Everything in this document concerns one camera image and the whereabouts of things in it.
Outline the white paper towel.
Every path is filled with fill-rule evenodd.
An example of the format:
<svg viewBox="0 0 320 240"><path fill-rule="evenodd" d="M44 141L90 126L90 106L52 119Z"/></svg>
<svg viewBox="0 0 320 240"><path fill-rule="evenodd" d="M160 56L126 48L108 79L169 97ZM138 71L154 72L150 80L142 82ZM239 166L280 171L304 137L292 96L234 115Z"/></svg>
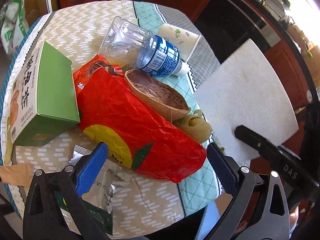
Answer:
<svg viewBox="0 0 320 240"><path fill-rule="evenodd" d="M279 146L297 131L289 97L276 72L252 40L247 40L194 93L215 138L237 163L259 156L236 139L247 128Z"/></svg>

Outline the green white biscuit box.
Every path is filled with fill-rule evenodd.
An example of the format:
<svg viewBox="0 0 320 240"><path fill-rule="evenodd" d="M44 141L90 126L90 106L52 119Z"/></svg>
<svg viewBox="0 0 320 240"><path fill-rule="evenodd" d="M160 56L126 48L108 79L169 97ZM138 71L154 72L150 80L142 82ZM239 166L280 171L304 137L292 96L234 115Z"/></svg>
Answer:
<svg viewBox="0 0 320 240"><path fill-rule="evenodd" d="M80 122L72 62L46 41L14 81L9 120L15 146L43 146Z"/></svg>

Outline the white floral paper cup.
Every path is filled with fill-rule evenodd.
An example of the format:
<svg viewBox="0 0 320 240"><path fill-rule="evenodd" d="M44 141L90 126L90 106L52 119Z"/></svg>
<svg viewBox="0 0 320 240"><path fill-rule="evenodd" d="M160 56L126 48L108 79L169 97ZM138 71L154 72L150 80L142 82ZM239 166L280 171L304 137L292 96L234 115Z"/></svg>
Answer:
<svg viewBox="0 0 320 240"><path fill-rule="evenodd" d="M178 48L184 62L189 61L201 38L201 35L168 23L163 24L157 34Z"/></svg>

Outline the red yellow snack bag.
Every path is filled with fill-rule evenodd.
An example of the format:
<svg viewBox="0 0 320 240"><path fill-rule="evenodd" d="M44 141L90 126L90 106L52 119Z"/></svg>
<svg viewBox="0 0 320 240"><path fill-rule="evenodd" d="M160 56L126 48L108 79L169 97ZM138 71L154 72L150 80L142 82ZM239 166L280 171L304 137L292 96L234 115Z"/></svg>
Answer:
<svg viewBox="0 0 320 240"><path fill-rule="evenodd" d="M96 55L73 74L78 127L127 168L181 182L198 171L206 150L133 94L118 65Z"/></svg>

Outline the silver green snack packet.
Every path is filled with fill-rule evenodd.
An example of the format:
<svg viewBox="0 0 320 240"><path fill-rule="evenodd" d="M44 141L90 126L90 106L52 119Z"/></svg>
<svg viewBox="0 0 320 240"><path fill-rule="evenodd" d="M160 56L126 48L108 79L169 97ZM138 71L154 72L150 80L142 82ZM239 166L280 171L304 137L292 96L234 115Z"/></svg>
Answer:
<svg viewBox="0 0 320 240"><path fill-rule="evenodd" d="M88 193L82 195L87 210L103 232L113 235L116 195L124 192L132 176L115 159L106 159Z"/></svg>

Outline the brown paper bag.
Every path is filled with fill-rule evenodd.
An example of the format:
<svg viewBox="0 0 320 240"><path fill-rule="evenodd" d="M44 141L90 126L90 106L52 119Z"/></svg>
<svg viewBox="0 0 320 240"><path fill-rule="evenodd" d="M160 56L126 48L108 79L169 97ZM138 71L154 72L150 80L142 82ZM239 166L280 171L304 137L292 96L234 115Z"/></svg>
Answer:
<svg viewBox="0 0 320 240"><path fill-rule="evenodd" d="M29 187L33 177L29 164L1 166L0 176L3 183L23 187Z"/></svg>

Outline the clear plastic water bottle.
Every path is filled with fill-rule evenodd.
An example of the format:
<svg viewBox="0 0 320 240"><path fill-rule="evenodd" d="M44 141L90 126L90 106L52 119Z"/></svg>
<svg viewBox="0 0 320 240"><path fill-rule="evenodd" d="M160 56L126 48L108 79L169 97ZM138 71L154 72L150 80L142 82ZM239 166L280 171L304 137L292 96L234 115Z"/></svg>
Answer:
<svg viewBox="0 0 320 240"><path fill-rule="evenodd" d="M111 23L99 55L155 77L184 77L189 72L175 45L119 16Z"/></svg>

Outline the black built-in oven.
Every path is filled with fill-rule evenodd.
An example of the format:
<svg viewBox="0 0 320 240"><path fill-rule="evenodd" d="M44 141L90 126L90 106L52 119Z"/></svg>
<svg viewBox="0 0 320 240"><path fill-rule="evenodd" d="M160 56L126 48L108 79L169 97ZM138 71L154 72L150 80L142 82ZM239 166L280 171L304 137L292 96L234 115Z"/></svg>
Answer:
<svg viewBox="0 0 320 240"><path fill-rule="evenodd" d="M210 0L195 22L220 63L251 39L264 53L280 37L242 0Z"/></svg>

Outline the white green plastic bag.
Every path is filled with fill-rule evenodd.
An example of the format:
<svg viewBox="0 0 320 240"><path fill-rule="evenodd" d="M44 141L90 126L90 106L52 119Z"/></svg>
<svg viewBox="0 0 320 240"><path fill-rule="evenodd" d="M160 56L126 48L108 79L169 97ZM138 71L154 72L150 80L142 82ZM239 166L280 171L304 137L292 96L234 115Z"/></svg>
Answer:
<svg viewBox="0 0 320 240"><path fill-rule="evenodd" d="M1 42L8 58L13 58L28 30L24 0L8 0L1 8Z"/></svg>

